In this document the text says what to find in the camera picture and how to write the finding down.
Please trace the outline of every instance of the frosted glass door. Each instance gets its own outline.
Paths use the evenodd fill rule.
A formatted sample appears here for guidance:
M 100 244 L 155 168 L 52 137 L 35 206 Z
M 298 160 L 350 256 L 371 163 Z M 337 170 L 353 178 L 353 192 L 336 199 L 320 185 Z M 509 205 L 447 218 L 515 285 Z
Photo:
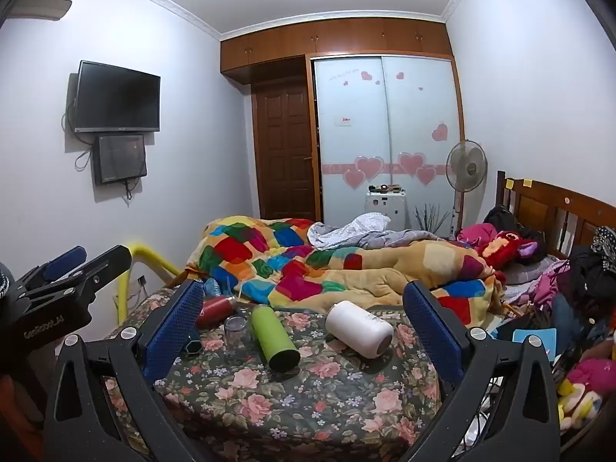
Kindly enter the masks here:
M 438 229 L 449 236 L 455 191 L 447 182 L 445 164 L 460 142 L 460 121 L 454 74 L 448 60 L 383 57 L 391 136 L 392 178 L 407 191 L 410 221 L 420 227 L 424 205 L 440 207 L 447 220 Z
M 390 183 L 381 58 L 315 62 L 323 221 L 341 227 L 364 210 L 368 185 Z

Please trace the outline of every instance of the white water bottle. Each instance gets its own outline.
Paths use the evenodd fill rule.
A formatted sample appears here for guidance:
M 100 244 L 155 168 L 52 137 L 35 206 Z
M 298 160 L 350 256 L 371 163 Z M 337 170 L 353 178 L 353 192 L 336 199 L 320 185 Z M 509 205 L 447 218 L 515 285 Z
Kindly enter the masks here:
M 366 358 L 383 354 L 393 339 L 393 327 L 350 301 L 338 302 L 325 320 L 325 329 Z

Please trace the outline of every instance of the colorful patchwork quilt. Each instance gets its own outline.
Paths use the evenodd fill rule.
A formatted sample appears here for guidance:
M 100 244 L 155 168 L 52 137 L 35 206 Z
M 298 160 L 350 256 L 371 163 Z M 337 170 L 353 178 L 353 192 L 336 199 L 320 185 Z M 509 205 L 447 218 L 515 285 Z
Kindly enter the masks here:
M 461 244 L 315 250 L 306 219 L 227 217 L 211 222 L 187 270 L 259 304 L 327 312 L 349 300 L 361 307 L 400 305 L 409 281 L 422 281 L 467 326 L 479 326 L 503 294 L 494 270 Z

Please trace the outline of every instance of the floral bedsheet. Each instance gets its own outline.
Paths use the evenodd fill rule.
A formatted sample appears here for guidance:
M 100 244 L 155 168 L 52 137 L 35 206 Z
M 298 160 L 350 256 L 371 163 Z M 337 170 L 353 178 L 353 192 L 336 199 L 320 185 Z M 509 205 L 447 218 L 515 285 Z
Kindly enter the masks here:
M 150 296 L 125 326 L 139 326 L 170 294 Z M 328 335 L 323 315 L 284 310 L 278 316 L 302 357 L 293 373 L 273 374 L 258 349 L 230 361 L 220 327 L 202 333 L 204 351 L 177 358 L 155 388 L 186 434 L 225 460 L 395 461 L 435 415 L 438 380 L 404 311 L 372 312 L 395 327 L 375 360 Z M 113 379 L 107 388 L 131 443 L 147 450 Z

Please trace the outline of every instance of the small monitor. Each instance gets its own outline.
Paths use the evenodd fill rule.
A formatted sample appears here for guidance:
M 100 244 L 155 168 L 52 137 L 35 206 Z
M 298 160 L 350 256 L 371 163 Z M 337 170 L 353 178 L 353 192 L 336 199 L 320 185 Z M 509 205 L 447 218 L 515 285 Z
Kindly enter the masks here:
M 99 135 L 92 148 L 97 186 L 145 177 L 146 144 L 143 135 Z
M 81 61 L 75 132 L 158 132 L 160 76 Z

